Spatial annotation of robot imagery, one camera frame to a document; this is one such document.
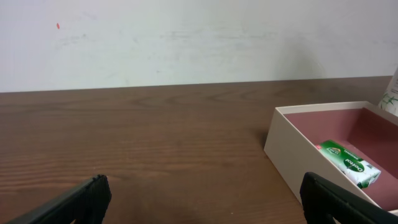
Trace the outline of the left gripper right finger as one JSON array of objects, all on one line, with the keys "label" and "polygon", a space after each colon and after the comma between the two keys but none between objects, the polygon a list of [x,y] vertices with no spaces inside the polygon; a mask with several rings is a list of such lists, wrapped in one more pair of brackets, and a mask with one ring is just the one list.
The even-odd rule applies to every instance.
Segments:
[{"label": "left gripper right finger", "polygon": [[305,173],[300,198],[308,224],[397,224],[396,215],[313,172]]}]

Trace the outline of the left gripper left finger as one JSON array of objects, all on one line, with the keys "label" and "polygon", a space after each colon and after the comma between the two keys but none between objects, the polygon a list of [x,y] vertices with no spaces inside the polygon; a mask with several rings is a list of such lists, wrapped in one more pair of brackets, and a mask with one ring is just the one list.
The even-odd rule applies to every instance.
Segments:
[{"label": "left gripper left finger", "polygon": [[96,175],[10,223],[102,224],[111,197],[108,178]]}]

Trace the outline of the green soap bar packet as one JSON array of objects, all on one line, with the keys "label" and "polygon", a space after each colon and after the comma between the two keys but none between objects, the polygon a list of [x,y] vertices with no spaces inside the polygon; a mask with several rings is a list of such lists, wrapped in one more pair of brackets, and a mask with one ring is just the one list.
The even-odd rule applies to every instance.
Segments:
[{"label": "green soap bar packet", "polygon": [[315,147],[360,189],[369,187],[381,174],[378,168],[333,140]]}]

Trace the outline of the white cardboard box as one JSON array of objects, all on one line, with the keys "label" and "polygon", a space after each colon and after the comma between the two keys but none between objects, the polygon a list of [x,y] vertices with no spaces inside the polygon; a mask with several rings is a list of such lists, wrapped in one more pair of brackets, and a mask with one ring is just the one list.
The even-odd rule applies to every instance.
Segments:
[{"label": "white cardboard box", "polygon": [[[335,140],[379,166],[378,178],[360,189],[321,155],[316,145]],[[397,117],[367,101],[276,107],[264,151],[294,195],[306,172],[314,172],[366,201],[397,214]]]}]

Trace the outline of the white floral lotion tube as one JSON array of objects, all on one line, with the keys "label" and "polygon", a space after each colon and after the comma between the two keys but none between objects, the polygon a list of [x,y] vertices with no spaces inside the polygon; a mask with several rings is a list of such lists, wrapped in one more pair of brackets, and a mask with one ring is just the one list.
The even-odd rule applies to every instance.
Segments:
[{"label": "white floral lotion tube", "polygon": [[378,107],[395,116],[398,115],[398,69],[395,71],[385,90]]}]

